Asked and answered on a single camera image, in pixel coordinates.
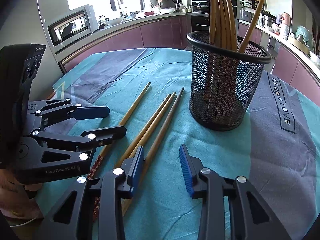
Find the person left hand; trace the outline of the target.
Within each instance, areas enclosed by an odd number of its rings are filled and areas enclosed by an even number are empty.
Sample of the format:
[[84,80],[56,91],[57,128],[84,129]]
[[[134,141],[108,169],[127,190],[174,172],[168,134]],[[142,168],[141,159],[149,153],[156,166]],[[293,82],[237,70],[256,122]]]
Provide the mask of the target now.
[[42,212],[34,198],[29,198],[24,185],[7,169],[1,169],[1,212],[16,219],[42,218]]

